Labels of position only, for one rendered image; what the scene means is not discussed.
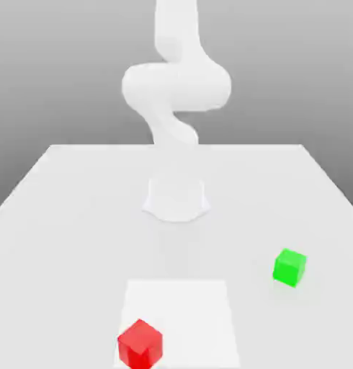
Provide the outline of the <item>small green cube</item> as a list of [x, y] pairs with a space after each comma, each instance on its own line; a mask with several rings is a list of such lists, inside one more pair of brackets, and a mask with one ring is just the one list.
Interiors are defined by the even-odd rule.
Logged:
[[307, 257], [291, 249], [283, 249], [274, 262], [273, 279], [295, 288], [305, 272]]

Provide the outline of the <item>small red cube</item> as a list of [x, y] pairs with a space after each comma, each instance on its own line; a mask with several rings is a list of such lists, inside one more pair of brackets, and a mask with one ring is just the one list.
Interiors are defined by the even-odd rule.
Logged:
[[151, 369], [163, 356], [163, 335], [138, 319], [117, 338], [121, 362], [130, 369]]

